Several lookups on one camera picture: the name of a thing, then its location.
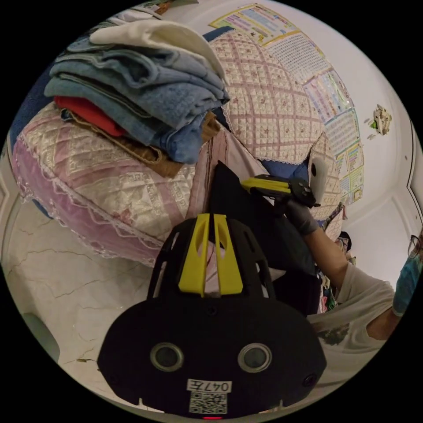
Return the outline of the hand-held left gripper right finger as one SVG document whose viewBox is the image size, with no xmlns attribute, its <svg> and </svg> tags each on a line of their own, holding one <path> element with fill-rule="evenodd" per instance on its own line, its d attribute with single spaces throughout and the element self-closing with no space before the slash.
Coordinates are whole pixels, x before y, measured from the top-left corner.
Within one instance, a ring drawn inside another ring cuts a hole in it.
<svg viewBox="0 0 423 423">
<path fill-rule="evenodd" d="M 216 264 L 221 295 L 242 293 L 243 282 L 225 215 L 214 214 Z"/>
</svg>

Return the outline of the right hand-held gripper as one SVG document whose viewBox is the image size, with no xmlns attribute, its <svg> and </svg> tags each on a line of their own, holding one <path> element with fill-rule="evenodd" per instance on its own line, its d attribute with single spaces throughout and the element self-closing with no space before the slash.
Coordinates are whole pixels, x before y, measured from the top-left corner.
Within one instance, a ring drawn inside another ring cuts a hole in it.
<svg viewBox="0 0 423 423">
<path fill-rule="evenodd" d="M 319 207 L 320 204 L 312 192 L 311 187 L 303 179 L 272 179 L 272 178 L 249 178 L 241 182 L 244 188 L 250 188 L 249 192 L 273 201 L 276 215 L 283 215 L 288 200 L 307 206 L 308 208 Z"/>
</svg>

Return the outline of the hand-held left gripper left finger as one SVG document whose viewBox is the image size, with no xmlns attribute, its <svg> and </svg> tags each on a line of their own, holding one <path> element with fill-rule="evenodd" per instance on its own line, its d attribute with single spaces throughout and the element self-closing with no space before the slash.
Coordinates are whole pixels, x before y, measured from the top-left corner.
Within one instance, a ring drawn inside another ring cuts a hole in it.
<svg viewBox="0 0 423 423">
<path fill-rule="evenodd" d="M 204 296 L 208 262 L 210 215 L 199 214 L 192 220 L 188 248 L 178 282 L 182 293 Z"/>
</svg>

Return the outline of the person's right hand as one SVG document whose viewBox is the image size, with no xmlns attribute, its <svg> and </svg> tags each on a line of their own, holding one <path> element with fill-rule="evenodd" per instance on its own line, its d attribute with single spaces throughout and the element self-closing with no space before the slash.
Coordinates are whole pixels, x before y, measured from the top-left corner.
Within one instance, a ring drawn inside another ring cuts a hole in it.
<svg viewBox="0 0 423 423">
<path fill-rule="evenodd" d="M 293 199 L 288 200 L 286 204 L 285 216 L 302 236 L 310 235 L 319 229 L 319 224 L 310 209 Z"/>
</svg>

